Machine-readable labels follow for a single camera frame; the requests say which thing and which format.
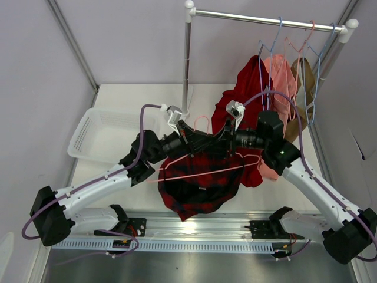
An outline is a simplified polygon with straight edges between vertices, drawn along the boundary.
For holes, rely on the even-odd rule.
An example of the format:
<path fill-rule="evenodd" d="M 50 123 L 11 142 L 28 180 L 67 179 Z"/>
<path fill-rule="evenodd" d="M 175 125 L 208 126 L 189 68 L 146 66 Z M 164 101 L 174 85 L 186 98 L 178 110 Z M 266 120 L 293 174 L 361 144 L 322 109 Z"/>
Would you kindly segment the red navy plaid skirt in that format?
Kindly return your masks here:
<path fill-rule="evenodd" d="M 164 168 L 171 159 L 166 159 Z M 172 164 L 160 171 L 158 179 L 191 175 L 228 167 L 242 166 L 244 161 L 238 155 L 223 159 L 209 154 L 197 154 Z M 236 196 L 243 169 L 179 180 L 158 182 L 158 192 L 165 206 L 175 212 L 184 222 L 198 214 L 209 214 L 218 210 L 225 202 Z"/>

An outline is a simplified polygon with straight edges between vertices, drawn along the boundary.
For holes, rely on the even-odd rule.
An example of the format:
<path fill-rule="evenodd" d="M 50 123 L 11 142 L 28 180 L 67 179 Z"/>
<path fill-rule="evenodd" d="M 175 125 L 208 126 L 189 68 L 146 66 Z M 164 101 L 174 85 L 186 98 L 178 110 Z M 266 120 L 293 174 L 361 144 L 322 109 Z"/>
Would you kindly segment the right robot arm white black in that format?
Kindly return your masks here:
<path fill-rule="evenodd" d="M 359 259 L 364 249 L 376 244 L 376 212 L 360 209 L 320 177 L 302 151 L 283 138 L 283 122 L 276 112 L 260 112 L 255 129 L 244 129 L 239 121 L 240 111 L 232 110 L 223 119 L 215 119 L 212 132 L 226 137 L 232 149 L 260 149 L 264 163 L 296 186 L 324 217 L 319 221 L 291 208 L 281 208 L 269 223 L 274 237 L 294 233 L 321 243 L 341 264 Z"/>

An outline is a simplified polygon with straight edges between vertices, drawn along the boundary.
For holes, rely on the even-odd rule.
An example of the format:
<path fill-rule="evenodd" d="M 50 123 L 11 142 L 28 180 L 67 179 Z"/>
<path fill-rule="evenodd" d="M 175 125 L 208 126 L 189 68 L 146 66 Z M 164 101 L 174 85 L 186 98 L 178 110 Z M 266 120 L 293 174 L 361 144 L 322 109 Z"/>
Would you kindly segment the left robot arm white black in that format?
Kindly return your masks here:
<path fill-rule="evenodd" d="M 148 179 L 152 165 L 168 157 L 195 155 L 218 144 L 218 134 L 195 131 L 180 120 L 177 130 L 159 139 L 151 130 L 141 130 L 128 155 L 105 173 L 81 185 L 52 190 L 41 188 L 30 211 L 29 224 L 37 230 L 35 239 L 43 246 L 56 245 L 66 239 L 84 220 L 77 215 L 88 205 Z"/>

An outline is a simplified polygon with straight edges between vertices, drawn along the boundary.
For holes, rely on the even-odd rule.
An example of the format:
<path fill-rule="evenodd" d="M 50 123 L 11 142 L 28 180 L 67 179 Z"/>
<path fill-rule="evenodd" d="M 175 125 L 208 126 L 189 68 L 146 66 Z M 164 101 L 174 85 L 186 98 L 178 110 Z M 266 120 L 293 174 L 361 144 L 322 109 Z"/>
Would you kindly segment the red dress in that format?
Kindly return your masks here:
<path fill-rule="evenodd" d="M 226 119 L 230 117 L 226 111 L 226 105 L 231 101 L 245 103 L 256 94 L 261 93 L 268 87 L 269 73 L 264 63 L 259 62 L 259 56 L 254 55 L 249 62 L 238 73 L 234 89 L 226 90 L 220 101 L 215 104 L 215 111 L 211 117 L 212 132 L 216 134 L 224 126 Z M 257 125 L 257 117 L 262 111 L 262 96 L 256 98 L 246 106 L 244 117 L 239 129 L 255 129 Z M 243 156 L 247 154 L 255 154 L 260 156 L 261 150 L 257 149 L 237 149 L 236 152 Z M 245 157 L 246 163 L 252 163 L 256 160 L 253 157 Z M 262 183 L 262 176 L 257 165 L 246 167 L 242 175 L 240 183 L 245 187 L 258 187 Z"/>

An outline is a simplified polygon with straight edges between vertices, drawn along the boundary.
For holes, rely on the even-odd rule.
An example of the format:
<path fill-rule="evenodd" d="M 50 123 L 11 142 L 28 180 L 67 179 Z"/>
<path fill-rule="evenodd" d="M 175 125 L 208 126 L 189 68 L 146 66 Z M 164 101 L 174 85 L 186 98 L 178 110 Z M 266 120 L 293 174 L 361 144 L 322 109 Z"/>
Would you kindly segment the pink garment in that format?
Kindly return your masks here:
<path fill-rule="evenodd" d="M 295 95 L 296 80 L 285 57 L 280 54 L 274 55 L 272 59 L 267 58 L 263 63 L 266 67 L 271 67 L 269 74 L 272 79 L 272 89 L 292 98 Z M 270 106 L 272 111 L 278 113 L 280 120 L 283 122 L 283 134 L 285 134 L 290 114 L 290 103 L 282 96 L 273 94 Z M 279 178 L 279 175 L 270 169 L 263 160 L 259 163 L 258 170 L 264 179 L 276 181 Z"/>

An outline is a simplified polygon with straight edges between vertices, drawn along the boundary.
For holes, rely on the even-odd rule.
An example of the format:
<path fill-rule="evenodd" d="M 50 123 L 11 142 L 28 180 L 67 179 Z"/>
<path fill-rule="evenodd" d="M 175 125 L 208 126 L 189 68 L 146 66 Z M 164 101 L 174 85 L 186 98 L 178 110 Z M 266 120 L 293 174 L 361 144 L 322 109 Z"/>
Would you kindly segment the tan brown garment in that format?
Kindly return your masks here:
<path fill-rule="evenodd" d="M 291 71 L 297 77 L 297 93 L 295 95 L 296 107 L 299 115 L 295 115 L 294 119 L 289 119 L 285 131 L 285 139 L 293 143 L 312 121 L 314 114 L 312 90 L 316 84 L 315 76 L 312 68 L 305 58 L 300 61 L 296 60 L 292 66 Z"/>

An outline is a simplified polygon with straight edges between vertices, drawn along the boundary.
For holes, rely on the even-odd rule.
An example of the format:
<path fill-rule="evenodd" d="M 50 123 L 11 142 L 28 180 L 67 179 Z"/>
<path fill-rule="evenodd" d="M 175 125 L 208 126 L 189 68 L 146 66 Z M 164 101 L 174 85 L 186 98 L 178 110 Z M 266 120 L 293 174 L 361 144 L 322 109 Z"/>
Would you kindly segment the white plastic basket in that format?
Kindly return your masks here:
<path fill-rule="evenodd" d="M 140 112 L 91 108 L 71 137 L 69 156 L 116 164 L 125 157 L 140 132 Z"/>

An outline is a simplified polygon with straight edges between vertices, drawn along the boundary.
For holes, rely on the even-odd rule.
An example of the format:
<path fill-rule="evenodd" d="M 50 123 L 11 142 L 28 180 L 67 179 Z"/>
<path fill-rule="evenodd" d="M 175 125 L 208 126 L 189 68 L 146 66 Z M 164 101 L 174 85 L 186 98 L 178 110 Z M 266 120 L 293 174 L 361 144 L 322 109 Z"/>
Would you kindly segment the metal clothes rack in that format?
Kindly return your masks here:
<path fill-rule="evenodd" d="M 357 19 L 352 19 L 351 16 L 356 11 L 360 1 L 349 1 L 346 6 L 338 25 L 333 39 L 330 41 L 322 61 L 320 71 L 319 90 L 323 86 L 328 74 L 330 73 L 335 61 L 344 46 L 348 43 L 351 36 L 359 26 Z M 182 108 L 185 116 L 189 114 L 189 102 L 191 102 L 191 95 L 189 94 L 189 70 L 190 70 L 190 47 L 191 47 L 191 26 L 194 17 L 207 17 L 228 19 L 231 21 L 250 22 L 263 25 L 274 25 L 279 28 L 288 27 L 296 29 L 311 29 L 310 22 L 290 21 L 284 19 L 264 18 L 251 15 L 231 14 L 227 12 L 216 12 L 198 9 L 193 1 L 186 1 L 184 3 L 185 14 L 185 36 L 184 36 L 184 63 L 183 63 L 183 92 L 182 92 Z M 314 24 L 315 31 L 329 32 L 330 25 Z"/>

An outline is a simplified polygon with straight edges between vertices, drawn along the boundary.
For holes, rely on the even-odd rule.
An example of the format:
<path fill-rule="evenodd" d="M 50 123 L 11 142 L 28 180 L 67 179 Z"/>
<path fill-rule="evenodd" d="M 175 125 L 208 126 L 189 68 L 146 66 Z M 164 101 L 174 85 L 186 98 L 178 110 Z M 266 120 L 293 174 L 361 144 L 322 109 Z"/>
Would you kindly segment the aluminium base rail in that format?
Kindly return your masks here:
<path fill-rule="evenodd" d="M 246 228 L 251 220 L 266 220 L 274 212 L 268 210 L 218 210 L 195 215 L 182 221 L 174 212 L 126 209 L 131 218 L 147 220 L 145 240 L 171 241 L 243 241 L 250 238 Z"/>

